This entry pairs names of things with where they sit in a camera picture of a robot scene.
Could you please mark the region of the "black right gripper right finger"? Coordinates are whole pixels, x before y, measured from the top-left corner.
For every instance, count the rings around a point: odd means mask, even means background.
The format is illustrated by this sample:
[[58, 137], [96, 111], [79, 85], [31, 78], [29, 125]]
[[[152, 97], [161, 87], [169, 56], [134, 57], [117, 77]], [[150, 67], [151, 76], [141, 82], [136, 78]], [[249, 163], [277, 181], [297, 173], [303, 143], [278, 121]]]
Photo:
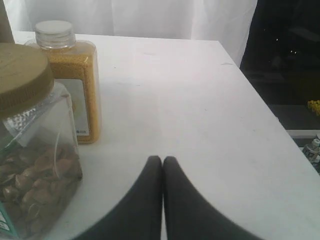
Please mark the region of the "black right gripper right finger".
[[251, 240], [253, 235], [238, 226], [196, 190], [178, 160], [163, 161], [163, 197], [166, 234], [169, 240]]

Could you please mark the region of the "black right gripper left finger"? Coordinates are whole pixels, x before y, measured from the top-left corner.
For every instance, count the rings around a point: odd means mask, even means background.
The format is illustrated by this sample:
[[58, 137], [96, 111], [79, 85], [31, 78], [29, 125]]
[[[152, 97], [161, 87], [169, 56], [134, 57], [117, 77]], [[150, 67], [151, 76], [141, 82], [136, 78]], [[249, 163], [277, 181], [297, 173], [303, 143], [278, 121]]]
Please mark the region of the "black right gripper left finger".
[[149, 156], [119, 203], [80, 240], [159, 240], [162, 229], [162, 162]]

